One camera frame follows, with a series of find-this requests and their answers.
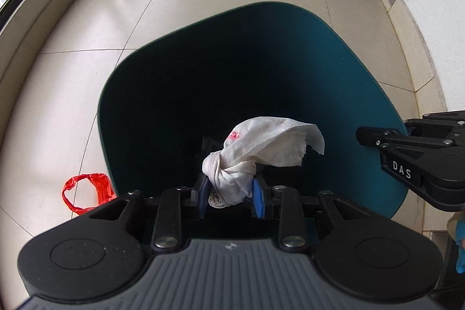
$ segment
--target red stain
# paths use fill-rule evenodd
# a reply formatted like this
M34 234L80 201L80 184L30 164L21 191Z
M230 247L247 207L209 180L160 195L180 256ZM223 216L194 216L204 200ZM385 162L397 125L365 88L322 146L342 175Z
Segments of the red stain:
M238 132L231 132L231 134L228 136L228 138L231 138L232 140L236 140L240 137Z

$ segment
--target teal trash bin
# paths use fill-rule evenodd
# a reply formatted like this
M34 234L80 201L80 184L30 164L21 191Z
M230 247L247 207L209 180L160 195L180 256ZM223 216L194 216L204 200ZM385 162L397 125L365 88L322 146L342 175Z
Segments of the teal trash bin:
M101 142L117 193L159 196L193 186L204 137L223 142L257 116L314 123L325 154L307 148L302 195L322 189L391 217L407 189L383 172L360 126L406 133L375 79L320 18L276 2L205 19L132 53L113 72L99 103Z

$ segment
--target metal screw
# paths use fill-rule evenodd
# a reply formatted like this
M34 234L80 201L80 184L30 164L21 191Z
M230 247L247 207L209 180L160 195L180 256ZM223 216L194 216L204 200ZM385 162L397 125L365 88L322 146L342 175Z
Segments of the metal screw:
M155 239L155 246L160 248L174 247L178 244L178 240L173 236L160 236Z
M283 238L283 245L286 247L302 247L305 239L298 235L290 235Z

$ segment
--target red plastic bag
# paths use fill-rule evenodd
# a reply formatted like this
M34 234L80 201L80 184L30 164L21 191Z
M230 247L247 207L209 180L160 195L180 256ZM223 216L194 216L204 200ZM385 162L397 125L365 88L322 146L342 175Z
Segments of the red plastic bag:
M95 206L85 209L78 208L77 206L71 204L71 202L65 196L65 192L69 191L70 189L73 189L75 185L78 183L78 181L82 179L89 179L89 182L91 182L94 185L95 190L97 191L97 199L99 201L99 205L107 203L108 201L113 200L116 197L115 192L113 192L110 179L105 174L82 174L72 177L65 183L63 191L61 192L61 197L63 198L63 201L68 206L68 208L74 213L81 215L95 208Z

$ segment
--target gray ribbed panel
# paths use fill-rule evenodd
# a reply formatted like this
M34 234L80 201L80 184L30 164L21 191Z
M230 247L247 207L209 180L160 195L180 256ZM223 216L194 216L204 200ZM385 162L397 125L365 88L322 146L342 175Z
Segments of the gray ribbed panel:
M369 304L323 281L308 258L277 249L271 240L193 240L176 254L154 259L128 290L93 304L55 304L32 298L21 310L438 310L421 298L406 304Z

